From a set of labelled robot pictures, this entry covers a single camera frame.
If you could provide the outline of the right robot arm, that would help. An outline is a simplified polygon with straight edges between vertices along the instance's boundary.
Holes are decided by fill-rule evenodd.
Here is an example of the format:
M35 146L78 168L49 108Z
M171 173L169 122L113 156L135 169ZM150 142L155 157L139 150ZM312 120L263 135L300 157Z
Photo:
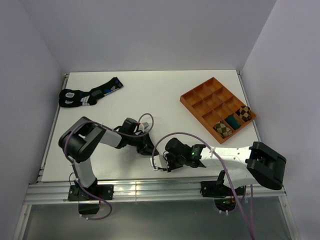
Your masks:
M251 146L226 148L206 147L204 144L188 146L172 138L165 146L168 171L188 166L191 168L219 168L226 173L216 183L217 191L229 194L233 188L260 184L271 190L281 190L287 160L266 144L255 141Z

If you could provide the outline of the rolled argyle sock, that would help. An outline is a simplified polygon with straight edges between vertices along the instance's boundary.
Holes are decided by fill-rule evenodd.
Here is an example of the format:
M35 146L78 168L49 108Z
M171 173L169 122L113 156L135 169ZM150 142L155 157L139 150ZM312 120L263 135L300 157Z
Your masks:
M244 122L250 121L252 119L251 109L246 105L240 106L239 109L236 111L236 114Z

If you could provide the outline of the rolled teal sock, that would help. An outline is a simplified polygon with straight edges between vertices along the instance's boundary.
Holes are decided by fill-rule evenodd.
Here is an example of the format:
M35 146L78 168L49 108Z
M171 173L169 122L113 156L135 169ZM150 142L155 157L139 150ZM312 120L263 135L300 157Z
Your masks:
M242 126L232 114L225 119L225 122L228 123L234 130L239 129Z

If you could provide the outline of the brown argyle sock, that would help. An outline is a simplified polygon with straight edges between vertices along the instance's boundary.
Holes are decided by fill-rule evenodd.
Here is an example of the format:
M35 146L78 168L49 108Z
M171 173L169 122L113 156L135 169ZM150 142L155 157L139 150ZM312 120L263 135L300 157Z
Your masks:
M227 127L223 121L218 121L215 123L213 129L222 137L226 138L232 135L232 130Z

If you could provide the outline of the black sport sock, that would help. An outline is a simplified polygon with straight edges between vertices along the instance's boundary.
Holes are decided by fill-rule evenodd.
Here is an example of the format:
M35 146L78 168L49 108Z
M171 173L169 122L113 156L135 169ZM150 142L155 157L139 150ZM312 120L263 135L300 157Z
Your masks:
M59 93L59 106L62 108L76 108L81 106L93 106L98 100L123 88L124 85L117 77L108 82L92 88L90 91L72 90L65 88Z

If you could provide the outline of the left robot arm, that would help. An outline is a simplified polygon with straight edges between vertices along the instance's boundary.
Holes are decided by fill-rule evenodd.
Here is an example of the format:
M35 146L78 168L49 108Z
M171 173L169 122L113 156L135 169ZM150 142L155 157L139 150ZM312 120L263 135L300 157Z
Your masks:
M92 169L91 155L98 144L122 149L127 145L135 147L142 156L158 156L149 135L153 125L126 118L122 125L108 128L83 116L59 139L58 145L71 163L75 175L75 188L86 200L100 197L103 191Z

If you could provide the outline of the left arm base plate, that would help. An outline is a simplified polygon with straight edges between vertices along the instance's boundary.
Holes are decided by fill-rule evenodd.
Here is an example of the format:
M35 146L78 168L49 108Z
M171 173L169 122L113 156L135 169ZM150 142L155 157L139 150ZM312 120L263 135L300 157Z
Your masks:
M86 190L89 193L91 193L92 195L95 195L103 200L112 200L113 199L114 186L112 184L105 184L105 185L97 184L97 185L93 185L89 188L86 188ZM80 188L80 186L72 185L69 188L67 200L69 202L77 202L77 201L81 202L81 201L95 201L96 198L85 193Z

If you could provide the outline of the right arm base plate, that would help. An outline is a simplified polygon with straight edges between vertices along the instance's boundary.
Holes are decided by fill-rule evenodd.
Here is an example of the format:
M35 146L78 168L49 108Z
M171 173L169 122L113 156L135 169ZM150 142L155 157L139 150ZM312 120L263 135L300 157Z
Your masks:
M200 194L203 197L208 198L225 198L233 196L233 192L230 187L218 183L218 181L201 181L200 182Z

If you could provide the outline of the aluminium rail frame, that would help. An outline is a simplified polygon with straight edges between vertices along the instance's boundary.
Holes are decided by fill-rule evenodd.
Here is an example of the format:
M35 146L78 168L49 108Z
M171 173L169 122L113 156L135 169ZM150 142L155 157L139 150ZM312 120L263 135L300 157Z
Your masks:
M182 90L211 77L217 78L239 99L247 100L237 70L71 72L65 75L63 86L87 89L113 76L119 77L124 83L126 93L136 93L142 89L138 100L142 101L144 98L148 98L144 111L151 113L157 124L166 125L169 122L169 118L164 115L165 109L156 105L161 95L165 95L166 100L173 100L175 96L182 93ZM166 85L176 86L177 84L182 85L182 90L165 89ZM61 155L58 153L57 144L58 134L62 130L63 123L70 121L70 119L68 111L60 107L56 109L37 181L28 186L25 195L13 236L16 240L21 240L26 235L33 206L51 206L67 202L66 177L70 170L60 159ZM216 171L213 171L211 175L187 171L174 177L165 177L151 170L148 165L141 163L134 164L125 174L120 173L119 165L115 165L114 168L115 173L107 173L103 178L103 183L115 185L115 201L118 203L197 200L199 195L196 193L196 187L200 185L200 181L212 179L217 175ZM284 231L286 239L299 240L301 235L288 202L287 192L285 190L275 192L260 185L255 185L253 190L254 197L272 197L278 200L276 212L281 216L279 228Z

